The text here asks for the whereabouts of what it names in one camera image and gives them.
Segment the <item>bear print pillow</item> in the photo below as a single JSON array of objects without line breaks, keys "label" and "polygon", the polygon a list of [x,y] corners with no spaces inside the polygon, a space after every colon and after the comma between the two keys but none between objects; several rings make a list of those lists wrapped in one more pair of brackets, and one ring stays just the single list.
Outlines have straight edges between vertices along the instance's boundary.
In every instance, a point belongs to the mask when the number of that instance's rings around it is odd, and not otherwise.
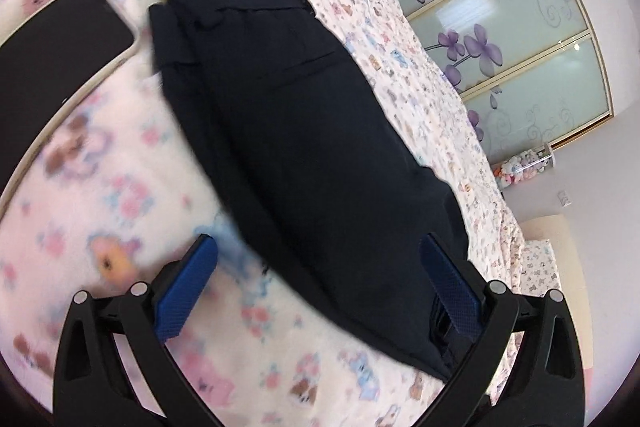
[{"label": "bear print pillow", "polygon": [[526,241],[522,258],[522,294],[542,297],[550,289],[562,289],[558,264],[549,239]]}]

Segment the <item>plush toy tube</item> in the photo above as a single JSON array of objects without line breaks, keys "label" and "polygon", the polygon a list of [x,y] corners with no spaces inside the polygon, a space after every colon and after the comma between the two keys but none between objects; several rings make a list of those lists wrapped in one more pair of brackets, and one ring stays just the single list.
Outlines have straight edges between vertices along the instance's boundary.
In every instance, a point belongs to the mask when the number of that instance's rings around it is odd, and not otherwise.
[{"label": "plush toy tube", "polygon": [[496,166],[492,172],[500,191],[536,178],[555,166],[555,156],[550,144],[541,148],[523,150]]}]

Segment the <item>beige headboard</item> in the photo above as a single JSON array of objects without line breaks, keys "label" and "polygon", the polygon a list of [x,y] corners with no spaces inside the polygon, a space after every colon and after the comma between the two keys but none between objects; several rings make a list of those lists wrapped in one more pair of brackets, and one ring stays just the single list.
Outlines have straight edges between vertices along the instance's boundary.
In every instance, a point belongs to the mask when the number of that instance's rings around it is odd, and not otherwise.
[{"label": "beige headboard", "polygon": [[558,267],[561,289],[572,314],[582,354],[585,375],[593,370],[593,340],[591,309],[584,270],[577,247],[570,233],[570,225],[563,215],[530,219],[521,223],[528,241],[548,239]]}]

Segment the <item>glass sliding wardrobe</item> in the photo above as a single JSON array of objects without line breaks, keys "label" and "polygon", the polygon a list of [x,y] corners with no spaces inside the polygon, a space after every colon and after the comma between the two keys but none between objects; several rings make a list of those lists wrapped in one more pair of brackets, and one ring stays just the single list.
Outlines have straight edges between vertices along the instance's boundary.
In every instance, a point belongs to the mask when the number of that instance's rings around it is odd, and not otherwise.
[{"label": "glass sliding wardrobe", "polygon": [[398,1],[491,164],[564,144],[612,116],[582,0]]}]

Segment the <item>wall socket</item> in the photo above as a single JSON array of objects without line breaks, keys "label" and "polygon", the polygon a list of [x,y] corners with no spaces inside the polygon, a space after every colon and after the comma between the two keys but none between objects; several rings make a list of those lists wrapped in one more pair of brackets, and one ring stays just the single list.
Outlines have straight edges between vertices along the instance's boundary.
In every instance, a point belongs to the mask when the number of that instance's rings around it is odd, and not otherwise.
[{"label": "wall socket", "polygon": [[559,199],[559,203],[562,208],[572,205],[572,200],[570,199],[570,195],[568,195],[567,191],[559,191],[558,194],[556,194],[556,197]]}]

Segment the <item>fleece bear print blanket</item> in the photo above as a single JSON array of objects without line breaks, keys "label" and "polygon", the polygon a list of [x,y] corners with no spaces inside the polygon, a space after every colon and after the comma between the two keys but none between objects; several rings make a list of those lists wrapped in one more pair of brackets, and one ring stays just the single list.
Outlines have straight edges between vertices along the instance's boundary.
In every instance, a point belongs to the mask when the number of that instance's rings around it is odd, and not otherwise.
[{"label": "fleece bear print blanket", "polygon": [[[10,32],[49,0],[1,0]],[[114,0],[144,34],[162,0]],[[445,88],[397,0],[309,0],[367,75],[416,159],[434,165],[427,92]],[[80,103],[32,164],[1,222],[1,353],[39,401],[73,293],[126,291],[196,236],[219,263],[169,349],[228,426],[409,426],[442,389],[326,321],[247,250],[167,106],[140,46]]]}]

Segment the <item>black smartphone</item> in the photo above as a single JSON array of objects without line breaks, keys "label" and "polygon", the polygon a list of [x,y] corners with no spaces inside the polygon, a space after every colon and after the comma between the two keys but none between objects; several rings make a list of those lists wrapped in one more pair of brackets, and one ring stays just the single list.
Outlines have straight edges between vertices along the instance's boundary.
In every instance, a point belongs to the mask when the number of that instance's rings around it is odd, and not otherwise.
[{"label": "black smartphone", "polygon": [[1,45],[1,190],[55,125],[131,54],[139,31],[112,0],[51,0]]}]

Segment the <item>black pants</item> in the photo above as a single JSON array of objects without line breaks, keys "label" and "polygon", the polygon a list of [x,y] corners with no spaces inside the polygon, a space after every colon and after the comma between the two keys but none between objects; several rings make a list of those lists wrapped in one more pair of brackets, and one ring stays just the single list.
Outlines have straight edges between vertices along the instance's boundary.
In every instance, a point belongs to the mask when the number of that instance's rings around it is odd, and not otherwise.
[{"label": "black pants", "polygon": [[163,95],[242,239],[374,349],[448,379],[422,239],[465,258],[451,187],[421,166],[307,0],[166,0],[149,10]]}]

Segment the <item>floral bed sheet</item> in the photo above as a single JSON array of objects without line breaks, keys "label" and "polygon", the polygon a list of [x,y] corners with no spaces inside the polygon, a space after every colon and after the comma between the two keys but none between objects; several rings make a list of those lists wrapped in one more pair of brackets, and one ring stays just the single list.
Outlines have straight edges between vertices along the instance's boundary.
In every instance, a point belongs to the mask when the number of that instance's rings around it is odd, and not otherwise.
[{"label": "floral bed sheet", "polygon": [[[488,279],[518,289],[524,239],[489,172],[454,88],[426,55],[397,0],[309,0],[367,76],[385,115],[416,159],[447,181],[462,209],[470,257]],[[420,414],[442,383],[360,343],[259,268],[218,212],[212,290],[175,352],[217,411],[279,425],[315,418],[393,421]]]}]

